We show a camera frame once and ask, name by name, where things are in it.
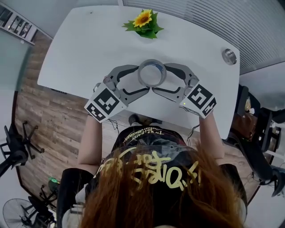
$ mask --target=office chair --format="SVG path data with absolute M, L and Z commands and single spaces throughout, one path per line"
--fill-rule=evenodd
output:
M 268 150 L 271 138 L 280 139 L 280 135 L 273 135 L 271 122 L 273 120 L 273 112 L 266 108 L 261 108 L 258 100 L 248 91 L 246 86 L 239 85 L 238 97 L 236 101 L 235 113 L 243 117 L 245 115 L 245 103 L 250 97 L 251 107 L 254 108 L 254 116 L 257 117 L 255 133 L 251 140 L 245 139 L 244 136 L 237 130 L 231 128 L 228 138 L 224 143 L 232 147 L 238 148 L 247 159 L 253 172 L 261 180 L 261 185 L 274 182 L 274 192 L 272 197 L 277 195 L 285 186 L 285 173 L 274 169 L 266 161 L 263 152 Z M 282 112 L 277 113 L 278 118 L 282 116 Z
M 45 151 L 44 149 L 39 150 L 31 144 L 31 137 L 35 129 L 37 129 L 37 126 L 33 128 L 32 132 L 28 136 L 25 128 L 26 124 L 27 122 L 25 121 L 23 123 L 24 138 L 18 133 L 15 124 L 11 124 L 9 130 L 6 126 L 4 127 L 7 138 L 6 143 L 0 145 L 1 152 L 5 158 L 5 160 L 0 164 L 0 177 L 9 169 L 9 167 L 13 168 L 16 165 L 25 165 L 29 156 L 31 159 L 34 159 L 35 155 L 32 155 L 31 148 L 39 153 L 43 153 Z M 4 151 L 4 146 L 8 146 L 10 151 Z

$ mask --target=artificial sunflower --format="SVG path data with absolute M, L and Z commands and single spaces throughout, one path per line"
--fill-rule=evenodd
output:
M 135 27 L 142 27 L 149 23 L 152 18 L 151 18 L 151 9 L 146 9 L 143 12 L 141 12 L 134 20 L 133 24 Z

